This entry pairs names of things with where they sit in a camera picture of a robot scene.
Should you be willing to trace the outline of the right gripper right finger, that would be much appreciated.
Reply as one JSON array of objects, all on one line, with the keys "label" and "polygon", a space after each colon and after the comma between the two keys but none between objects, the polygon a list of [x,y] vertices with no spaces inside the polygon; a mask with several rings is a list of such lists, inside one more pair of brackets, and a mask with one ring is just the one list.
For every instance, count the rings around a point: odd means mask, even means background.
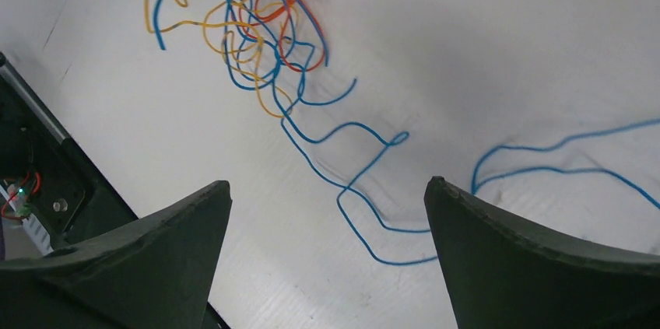
[{"label": "right gripper right finger", "polygon": [[460,328],[657,328],[659,258],[560,233],[442,177],[424,194]]}]

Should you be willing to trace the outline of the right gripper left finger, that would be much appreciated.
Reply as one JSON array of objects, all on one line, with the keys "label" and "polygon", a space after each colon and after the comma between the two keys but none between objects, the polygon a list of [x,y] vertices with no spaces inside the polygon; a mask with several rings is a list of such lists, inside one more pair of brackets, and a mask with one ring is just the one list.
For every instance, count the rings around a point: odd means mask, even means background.
[{"label": "right gripper left finger", "polygon": [[3,328],[216,328],[208,298],[230,218],[212,182],[144,218],[1,264]]}]

